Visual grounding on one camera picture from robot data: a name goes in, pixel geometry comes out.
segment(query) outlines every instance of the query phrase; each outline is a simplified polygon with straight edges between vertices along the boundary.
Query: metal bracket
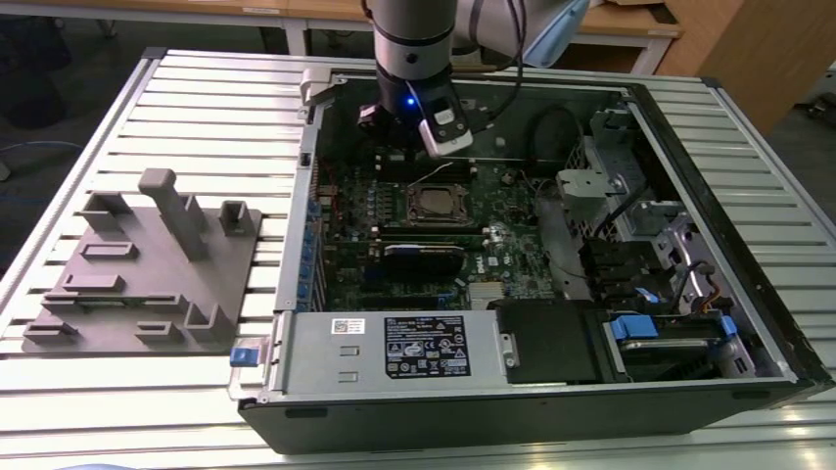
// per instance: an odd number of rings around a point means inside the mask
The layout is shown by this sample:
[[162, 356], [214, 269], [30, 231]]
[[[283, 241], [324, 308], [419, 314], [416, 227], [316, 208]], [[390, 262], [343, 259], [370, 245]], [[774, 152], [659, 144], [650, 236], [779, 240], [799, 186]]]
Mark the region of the metal bracket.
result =
[[572, 218], [587, 220], [596, 217], [607, 203], [607, 196], [620, 193], [612, 187], [610, 177], [594, 169], [566, 169], [558, 174], [560, 195]]
[[327, 93], [334, 87], [331, 77], [330, 68], [314, 67], [304, 70], [299, 83], [299, 95], [304, 106], [316, 106], [332, 98], [334, 92]]
[[520, 366], [520, 356], [518, 354], [518, 345], [512, 333], [502, 333], [499, 335], [499, 350], [502, 352], [502, 361], [506, 368], [512, 369]]

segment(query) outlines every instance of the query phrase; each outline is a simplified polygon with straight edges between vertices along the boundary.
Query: aluminum extrusion table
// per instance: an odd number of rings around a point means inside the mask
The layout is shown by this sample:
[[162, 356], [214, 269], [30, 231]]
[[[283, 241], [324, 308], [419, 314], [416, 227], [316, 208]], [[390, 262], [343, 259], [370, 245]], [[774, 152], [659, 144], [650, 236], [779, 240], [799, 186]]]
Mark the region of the aluminum extrusion table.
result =
[[[687, 436], [283, 456], [230, 401], [226, 356], [23, 353], [40, 293], [87, 229], [74, 211], [92, 190], [135, 188], [146, 167], [172, 168], [176, 189], [198, 193], [202, 207], [234, 198], [264, 212], [238, 335], [270, 334], [303, 125], [298, 85], [312, 66], [374, 68], [370, 61], [174, 50], [142, 60], [0, 284], [0, 467], [827, 468], [836, 461], [834, 391]], [[694, 78], [554, 70], [528, 76], [647, 85], [804, 334], [836, 368], [836, 229], [723, 89]], [[136, 193], [127, 199], [151, 205]], [[256, 385], [260, 371], [250, 370], [243, 382]]]

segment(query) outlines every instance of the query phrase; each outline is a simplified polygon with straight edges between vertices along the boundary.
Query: warning label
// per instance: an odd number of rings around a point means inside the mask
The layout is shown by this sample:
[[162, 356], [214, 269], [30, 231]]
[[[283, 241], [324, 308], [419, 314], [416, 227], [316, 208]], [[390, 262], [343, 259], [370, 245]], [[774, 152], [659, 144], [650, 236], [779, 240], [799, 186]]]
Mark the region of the warning label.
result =
[[463, 316], [384, 318], [387, 375], [392, 379], [471, 375]]

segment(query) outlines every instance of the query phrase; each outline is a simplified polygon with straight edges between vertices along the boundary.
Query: floor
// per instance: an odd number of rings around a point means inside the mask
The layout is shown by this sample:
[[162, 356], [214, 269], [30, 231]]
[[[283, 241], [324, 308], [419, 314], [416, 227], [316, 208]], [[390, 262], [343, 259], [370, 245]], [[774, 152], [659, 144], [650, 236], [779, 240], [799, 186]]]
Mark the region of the floor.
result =
[[[102, 37], [96, 23], [68, 20], [64, 39], [74, 63], [54, 74], [70, 114], [58, 124], [23, 131], [0, 120], [0, 148], [8, 143], [62, 140], [84, 145], [147, 46], [263, 53], [286, 48], [280, 31], [263, 37], [258, 28], [120, 22], [114, 39]], [[370, 57], [371, 35], [358, 33], [342, 47], [323, 32], [312, 35], [314, 53]], [[768, 138], [812, 197], [836, 218], [836, 127], [794, 111]], [[60, 148], [23, 148], [0, 156], [12, 177], [0, 182], [0, 275], [38, 222], [75, 162], [76, 152]]]

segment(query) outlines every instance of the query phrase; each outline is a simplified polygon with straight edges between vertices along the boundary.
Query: black cable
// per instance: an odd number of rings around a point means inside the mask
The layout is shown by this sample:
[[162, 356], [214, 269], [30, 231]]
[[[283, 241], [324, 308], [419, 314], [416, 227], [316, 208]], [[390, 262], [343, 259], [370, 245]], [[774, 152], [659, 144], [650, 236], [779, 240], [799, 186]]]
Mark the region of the black cable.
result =
[[535, 163], [540, 157], [538, 155], [538, 131], [540, 130], [540, 126], [544, 123], [544, 120], [548, 116], [554, 114], [564, 114], [572, 118], [572, 122], [575, 123], [575, 129], [578, 131], [578, 143], [582, 145], [584, 140], [584, 126], [580, 123], [580, 119], [572, 113], [572, 110], [566, 108], [563, 105], [554, 104], [544, 107], [539, 110], [535, 115], [528, 119], [526, 123], [526, 129], [523, 131], [523, 140], [526, 141], [526, 158], [531, 163]]
[[494, 121], [499, 118], [499, 116], [506, 112], [511, 103], [518, 98], [520, 94], [520, 88], [523, 87], [523, 52], [526, 50], [526, 38], [528, 36], [528, 11], [526, 9], [526, 1], [520, 1], [520, 10], [518, 11], [518, 6], [514, 3], [514, 0], [507, 0], [508, 9], [511, 10], [511, 20], [514, 21], [514, 27], [518, 33], [518, 53], [514, 60], [518, 63], [518, 75], [516, 81], [514, 83], [514, 88], [511, 89], [511, 93], [506, 98], [506, 101], [499, 105], [496, 110], [494, 110], [490, 114], [488, 120]]
[[671, 297], [671, 314], [654, 315], [655, 317], [671, 318], [671, 317], [688, 316], [688, 313], [683, 314], [683, 313], [675, 313], [675, 312], [676, 312], [676, 309], [679, 308], [679, 299], [682, 299], [684, 286], [688, 284], [688, 277], [691, 277], [691, 273], [694, 272], [694, 269], [700, 267], [702, 264], [711, 266], [711, 264], [708, 264], [708, 262], [704, 259], [698, 259], [688, 265], [688, 267], [684, 270], [684, 274], [682, 276], [682, 279], [679, 280], [679, 284], [676, 285], [675, 295]]
[[630, 207], [634, 204], [636, 204], [636, 201], [639, 201], [639, 198], [642, 197], [642, 195], [644, 194], [644, 192], [648, 190], [650, 187], [651, 187], [651, 182], [646, 179], [644, 183], [642, 183], [642, 186], [639, 186], [634, 190], [634, 192], [627, 195], [627, 198], [624, 199], [622, 204], [618, 206], [618, 208], [615, 208], [615, 211], [612, 211], [610, 215], [604, 217], [604, 220], [602, 220], [602, 223], [596, 227], [596, 230], [592, 232], [592, 238], [599, 237], [599, 235], [602, 234], [602, 231], [611, 224], [611, 222], [618, 219], [618, 217], [624, 213], [624, 211], [630, 209]]
[[371, 10], [368, 9], [367, 0], [360, 0], [360, 8], [363, 9], [363, 14], [366, 15], [366, 17], [372, 20]]

